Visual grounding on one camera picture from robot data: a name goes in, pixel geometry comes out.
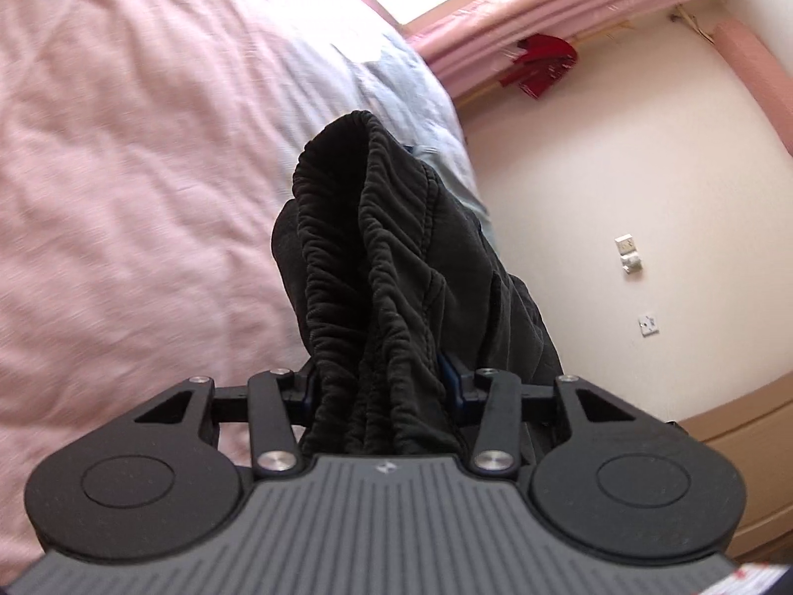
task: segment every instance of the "power outlet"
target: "power outlet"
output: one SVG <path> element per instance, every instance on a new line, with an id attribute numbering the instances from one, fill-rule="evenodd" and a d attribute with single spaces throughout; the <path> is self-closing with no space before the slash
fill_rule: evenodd
<path id="1" fill-rule="evenodd" d="M 641 334 L 645 336 L 653 335 L 653 333 L 658 332 L 658 323 L 655 321 L 655 315 L 652 313 L 648 313 L 646 315 L 640 315 L 639 317 L 639 327 L 641 327 Z"/>

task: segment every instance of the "gray ridged panel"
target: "gray ridged panel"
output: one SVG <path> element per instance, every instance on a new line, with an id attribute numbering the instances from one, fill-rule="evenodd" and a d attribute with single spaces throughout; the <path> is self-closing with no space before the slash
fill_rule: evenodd
<path id="1" fill-rule="evenodd" d="M 9 595 L 680 595 L 724 578 L 711 557 L 635 568 L 574 550 L 542 528 L 511 484 L 464 475 L 451 457 L 320 457 L 257 486 L 201 546 L 140 566 L 50 553 Z"/>

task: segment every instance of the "bed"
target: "bed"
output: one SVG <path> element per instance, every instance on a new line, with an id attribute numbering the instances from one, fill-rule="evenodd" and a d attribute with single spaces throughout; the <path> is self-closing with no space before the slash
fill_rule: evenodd
<path id="1" fill-rule="evenodd" d="M 370 109 L 487 216 L 449 97 L 359 0 L 0 0 L 0 68 L 5 583 L 44 456 L 184 377 L 303 363 L 270 237 L 328 122 Z"/>

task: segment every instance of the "white logo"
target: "white logo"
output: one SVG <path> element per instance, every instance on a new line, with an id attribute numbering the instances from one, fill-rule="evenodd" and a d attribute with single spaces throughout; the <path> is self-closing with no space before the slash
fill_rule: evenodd
<path id="1" fill-rule="evenodd" d="M 374 467 L 378 472 L 384 475 L 390 475 L 391 472 L 396 472 L 399 470 L 399 466 L 395 463 L 391 463 L 390 461 L 383 461 L 382 463 L 378 463 Z"/>

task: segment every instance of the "silver screw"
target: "silver screw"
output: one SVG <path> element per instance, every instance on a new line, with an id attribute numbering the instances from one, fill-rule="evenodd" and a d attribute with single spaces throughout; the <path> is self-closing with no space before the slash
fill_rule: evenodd
<path id="1" fill-rule="evenodd" d="M 292 452 L 272 450 L 260 454 L 256 463 L 259 463 L 259 467 L 271 472 L 286 472 L 297 465 L 297 456 Z"/>
<path id="2" fill-rule="evenodd" d="M 485 450 L 480 452 L 473 459 L 473 464 L 480 470 L 489 472 L 501 472 L 509 470 L 514 463 L 511 454 L 501 450 Z"/>

